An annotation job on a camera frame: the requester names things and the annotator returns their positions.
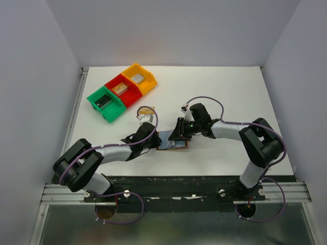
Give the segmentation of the gold credit card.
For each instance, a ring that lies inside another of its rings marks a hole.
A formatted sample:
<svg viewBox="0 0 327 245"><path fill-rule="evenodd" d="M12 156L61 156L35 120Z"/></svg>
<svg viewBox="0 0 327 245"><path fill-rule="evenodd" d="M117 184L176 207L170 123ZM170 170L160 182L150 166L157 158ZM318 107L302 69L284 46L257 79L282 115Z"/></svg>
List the gold credit card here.
<svg viewBox="0 0 327 245"><path fill-rule="evenodd" d="M140 110L139 110L139 114L142 114L142 115L146 115L146 114L152 114L154 115L154 112L155 112L155 107L142 107Z"/></svg>

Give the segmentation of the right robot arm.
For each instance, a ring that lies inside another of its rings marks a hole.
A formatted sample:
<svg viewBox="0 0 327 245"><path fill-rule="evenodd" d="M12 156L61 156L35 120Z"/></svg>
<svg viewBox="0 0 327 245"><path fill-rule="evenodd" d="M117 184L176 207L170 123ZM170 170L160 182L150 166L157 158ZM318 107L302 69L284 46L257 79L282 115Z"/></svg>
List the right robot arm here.
<svg viewBox="0 0 327 245"><path fill-rule="evenodd" d="M180 117L169 141L190 140L197 133L211 139L225 138L241 141L249 157L239 181L247 189L255 187L272 165L281 162L286 156L283 139L263 118L253 122L227 122L211 119L201 103L182 108L185 115Z"/></svg>

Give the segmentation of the silver VIP credit card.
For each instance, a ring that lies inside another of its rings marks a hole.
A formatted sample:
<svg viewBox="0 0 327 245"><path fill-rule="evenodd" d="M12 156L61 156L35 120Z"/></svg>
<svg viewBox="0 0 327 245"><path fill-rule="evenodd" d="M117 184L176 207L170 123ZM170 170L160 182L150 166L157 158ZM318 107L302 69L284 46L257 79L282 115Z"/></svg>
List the silver VIP credit card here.
<svg viewBox="0 0 327 245"><path fill-rule="evenodd" d="M175 141L168 140L168 137L171 135L172 132L173 132L173 130L159 132L159 137L161 138L162 143L161 143L160 147L158 148L158 150L172 150L172 149L176 149L178 147L178 145L176 144Z"/></svg>

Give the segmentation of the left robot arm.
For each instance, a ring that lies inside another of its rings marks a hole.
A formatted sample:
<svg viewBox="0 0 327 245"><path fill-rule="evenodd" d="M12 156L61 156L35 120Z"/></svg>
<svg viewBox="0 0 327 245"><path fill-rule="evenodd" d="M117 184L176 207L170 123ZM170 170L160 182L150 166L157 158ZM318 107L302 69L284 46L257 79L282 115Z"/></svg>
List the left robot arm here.
<svg viewBox="0 0 327 245"><path fill-rule="evenodd" d="M105 174L96 173L101 164L133 160L144 150L159 147L161 142L155 126L148 122L117 144L96 146L81 138L54 163L53 171L59 177L59 184L71 192L84 189L99 195L108 194L111 181Z"/></svg>

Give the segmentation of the brown leather card holder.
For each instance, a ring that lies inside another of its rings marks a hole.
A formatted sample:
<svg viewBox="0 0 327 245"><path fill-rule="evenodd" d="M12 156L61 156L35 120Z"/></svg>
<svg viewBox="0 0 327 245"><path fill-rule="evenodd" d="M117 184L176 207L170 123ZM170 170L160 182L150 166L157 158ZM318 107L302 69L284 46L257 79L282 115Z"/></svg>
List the brown leather card holder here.
<svg viewBox="0 0 327 245"><path fill-rule="evenodd" d="M169 141L168 138L172 134L173 130L160 131L158 136L161 139L161 144L156 148L157 151L164 150L183 150L188 148L188 142L182 141Z"/></svg>

